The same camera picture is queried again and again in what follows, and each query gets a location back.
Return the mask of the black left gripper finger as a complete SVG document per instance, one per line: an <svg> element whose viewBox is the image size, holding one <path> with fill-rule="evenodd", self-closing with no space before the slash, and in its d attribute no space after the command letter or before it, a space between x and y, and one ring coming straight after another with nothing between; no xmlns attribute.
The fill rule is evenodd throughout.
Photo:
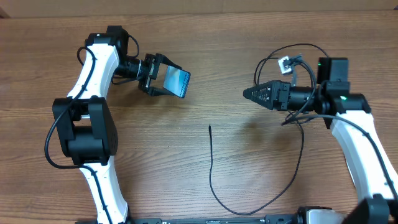
<svg viewBox="0 0 398 224"><path fill-rule="evenodd" d="M174 94L171 91L168 91L165 88L156 88L156 87L149 87L149 92L148 94L150 96L162 96L162 95L170 95L170 96L174 96Z"/></svg>
<svg viewBox="0 0 398 224"><path fill-rule="evenodd" d="M157 65L164 64L164 65L171 66L171 67L174 67L177 69L181 69L181 66L177 65L176 63L173 63L169 58L167 58L163 54L156 53L155 57L156 57L155 62Z"/></svg>

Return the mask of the blue Galaxy smartphone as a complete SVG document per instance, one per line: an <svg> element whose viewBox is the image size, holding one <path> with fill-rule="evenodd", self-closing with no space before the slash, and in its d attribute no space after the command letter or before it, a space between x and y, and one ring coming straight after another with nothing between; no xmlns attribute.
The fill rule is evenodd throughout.
<svg viewBox="0 0 398 224"><path fill-rule="evenodd" d="M185 70L168 66L163 87L179 98L185 98L191 74Z"/></svg>

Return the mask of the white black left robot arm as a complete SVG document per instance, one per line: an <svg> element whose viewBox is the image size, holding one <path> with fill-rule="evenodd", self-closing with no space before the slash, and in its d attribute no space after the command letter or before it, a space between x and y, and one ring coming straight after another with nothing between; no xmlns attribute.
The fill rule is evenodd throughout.
<svg viewBox="0 0 398 224"><path fill-rule="evenodd" d="M45 140L44 154L50 165L49 142L57 132L63 154L72 159L70 169L79 169L90 188L97 211L95 223L132 223L129 205L119 186L114 157L118 132L106 98L110 85L137 81L150 96L184 98L190 72L163 54L147 54L144 60L129 56L132 39L122 26L108 26L105 33L91 33L82 50L82 70L65 98L52 105L54 122Z"/></svg>

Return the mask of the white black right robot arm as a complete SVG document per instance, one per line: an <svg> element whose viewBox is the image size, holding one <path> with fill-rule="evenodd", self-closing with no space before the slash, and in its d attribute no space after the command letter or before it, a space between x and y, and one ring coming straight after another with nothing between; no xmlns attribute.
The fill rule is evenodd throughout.
<svg viewBox="0 0 398 224"><path fill-rule="evenodd" d="M377 136L365 96L350 92L347 58L321 57L310 87L272 80L243 91L269 110L296 111L286 122L323 118L343 150L358 205L348 215L327 207L300 207L289 223L388 223L397 219L397 172Z"/></svg>

